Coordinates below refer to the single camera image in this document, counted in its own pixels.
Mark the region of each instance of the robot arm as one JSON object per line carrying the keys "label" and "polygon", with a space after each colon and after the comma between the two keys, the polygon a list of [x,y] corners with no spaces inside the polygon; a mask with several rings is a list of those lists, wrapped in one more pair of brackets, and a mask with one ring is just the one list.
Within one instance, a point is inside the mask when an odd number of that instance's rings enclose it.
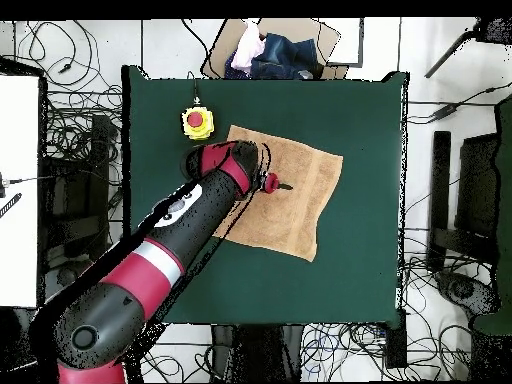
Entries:
{"label": "robot arm", "polygon": [[235,201],[265,189],[254,143],[196,148],[187,155],[184,170],[198,181],[194,189],[60,317],[54,333],[60,383],[124,383],[116,359],[176,288]]}

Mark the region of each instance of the green tabletop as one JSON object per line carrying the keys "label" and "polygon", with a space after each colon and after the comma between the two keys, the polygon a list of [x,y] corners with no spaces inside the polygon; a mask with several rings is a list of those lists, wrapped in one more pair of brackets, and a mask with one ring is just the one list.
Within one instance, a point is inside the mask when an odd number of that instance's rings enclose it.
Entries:
{"label": "green tabletop", "polygon": [[[396,319],[397,234],[405,74],[383,82],[199,80],[215,135],[231,125],[344,157],[322,212],[312,263],[225,241],[166,317],[175,323],[369,322]],[[129,68],[131,228],[184,183],[193,142],[180,114],[192,80],[148,80]]]}

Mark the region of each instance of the white floor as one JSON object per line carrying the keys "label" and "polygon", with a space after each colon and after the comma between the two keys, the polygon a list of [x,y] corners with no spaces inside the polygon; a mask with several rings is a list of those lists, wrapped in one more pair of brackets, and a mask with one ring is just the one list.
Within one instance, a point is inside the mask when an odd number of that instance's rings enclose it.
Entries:
{"label": "white floor", "polygon": [[[347,78],[380,80],[392,71],[410,72],[409,85],[409,116],[428,116],[439,107],[440,102],[457,102],[484,90],[488,87],[501,86],[512,81],[512,67],[510,66],[510,53],[504,46],[479,44],[474,41],[466,43],[437,71],[430,79],[424,77],[428,69],[437,61],[452,42],[466,29],[471,28],[475,18],[365,18],[364,26],[364,60],[362,68],[349,69]],[[123,64],[142,65],[152,78],[185,78],[191,70],[195,75],[200,75],[199,69],[204,61],[204,49],[183,27],[179,20],[152,20],[144,21],[80,21],[81,25],[89,31],[97,40],[98,56],[101,64],[101,74],[106,81],[99,77],[93,79],[94,72],[90,72],[79,83],[70,86],[70,89],[81,87],[83,91],[105,91],[109,85],[120,85],[120,66]],[[76,60],[86,64],[89,58],[89,46],[83,35],[83,30],[72,21],[59,23],[69,32],[76,43]],[[190,26],[204,40],[208,48],[211,47],[216,33],[222,24],[222,20],[194,19]],[[16,24],[17,54],[26,56],[29,54],[31,36],[23,40],[29,34],[26,22]],[[49,67],[63,56],[73,55],[73,45],[65,34],[56,27],[47,25],[38,34],[42,43],[46,46],[47,59],[41,62]],[[93,49],[92,66],[97,68],[97,54]],[[12,25],[0,22],[0,54],[12,54]],[[33,57],[41,57],[42,50],[37,43],[32,49]],[[73,82],[84,74],[84,67],[73,66],[65,74],[59,74],[58,70],[66,63],[62,60],[50,72],[52,78],[58,82]],[[50,90],[66,91],[54,84],[49,85]],[[471,101],[471,105],[460,107],[454,115],[428,125],[408,125],[408,171],[406,184],[406,205],[412,205],[417,200],[427,195],[430,191],[431,147],[434,131],[448,130],[452,132],[451,155],[451,179],[455,180],[459,172],[459,149],[464,138],[496,131],[492,105],[505,98],[512,92],[511,88],[498,90],[491,94],[482,94]],[[54,99],[67,102],[67,95],[55,94]],[[105,104],[105,96],[100,96],[102,104]],[[451,186],[450,191],[450,216],[453,225],[453,217],[456,210],[457,184]],[[407,214],[406,227],[427,228],[428,201],[416,205]],[[120,209],[115,218],[121,217]],[[121,231],[119,223],[113,223],[111,235],[117,240]],[[408,231],[406,240],[406,252],[417,252],[416,256],[425,253],[425,231]],[[476,274],[476,267],[466,272]],[[489,280],[488,274],[480,272],[479,278],[484,282]],[[417,286],[411,285],[407,293],[410,306],[407,311],[408,335],[411,344],[409,346],[409,361],[426,359],[432,355],[434,349],[432,339],[429,338],[427,322],[431,327],[433,337],[437,339],[440,331],[451,324],[467,325],[467,320],[460,308],[444,301],[434,288],[418,282]],[[325,329],[331,335],[337,334],[339,328]],[[372,339],[375,349],[379,349],[379,341]],[[307,345],[311,340],[304,340]],[[185,343],[182,346],[165,345],[162,343]],[[181,381],[182,374],[175,358],[183,367],[183,373],[188,376],[203,364],[201,354],[206,346],[211,343],[209,327],[192,325],[172,325],[159,340],[152,350],[152,354],[165,359],[160,363],[160,368],[168,374],[170,381]],[[318,346],[318,342],[309,346]],[[463,330],[452,329],[443,336],[443,344],[450,350],[460,349],[468,351],[470,348],[469,337]],[[323,358],[329,356],[329,349],[324,340]],[[323,381],[332,374],[333,381],[368,381],[390,378],[402,378],[396,370],[387,371],[382,376],[377,368],[381,366],[381,359],[377,364],[357,349],[336,349],[329,361],[320,361],[320,353],[315,354],[303,371],[304,381]],[[433,367],[421,366],[431,364]],[[439,355],[429,362],[421,365],[412,365],[406,375],[412,378],[433,379],[438,369],[441,369],[439,379],[449,379],[448,374],[440,365]],[[451,371],[457,378],[464,379],[467,370],[460,364],[451,365],[455,371]],[[143,371],[147,382],[164,382],[164,378],[152,370],[148,364],[143,364]],[[208,381],[209,376],[199,371],[187,381]]]}

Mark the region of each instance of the clothing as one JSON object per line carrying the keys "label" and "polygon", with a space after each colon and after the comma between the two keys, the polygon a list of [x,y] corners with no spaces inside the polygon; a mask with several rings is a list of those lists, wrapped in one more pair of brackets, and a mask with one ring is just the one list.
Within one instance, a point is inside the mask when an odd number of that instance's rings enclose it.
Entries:
{"label": "clothing", "polygon": [[249,74],[252,59],[262,54],[264,50],[265,40],[260,40],[258,26],[252,21],[247,21],[247,29],[238,42],[231,67]]}
{"label": "clothing", "polygon": [[319,79],[322,71],[313,39],[292,43],[286,37],[270,33],[267,34],[265,50],[252,60],[251,65],[251,77],[254,79],[302,80],[311,79],[311,75]]}
{"label": "clothing", "polygon": [[244,71],[239,71],[231,67],[231,62],[233,62],[235,54],[236,50],[231,53],[226,61],[226,65],[224,67],[224,79],[249,79],[249,76]]}

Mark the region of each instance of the towel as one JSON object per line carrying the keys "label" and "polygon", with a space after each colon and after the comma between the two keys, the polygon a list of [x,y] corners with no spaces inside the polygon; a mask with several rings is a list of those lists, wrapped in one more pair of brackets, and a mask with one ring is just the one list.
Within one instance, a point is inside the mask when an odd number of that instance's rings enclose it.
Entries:
{"label": "towel", "polygon": [[[269,172],[276,173],[279,181],[291,185],[293,190],[257,192],[226,239],[312,262],[317,251],[318,218],[338,184],[343,157],[235,125],[230,128],[228,140],[253,141],[264,152],[263,143],[267,144],[271,153]],[[217,228],[216,237],[226,233],[243,206],[235,205]]]}

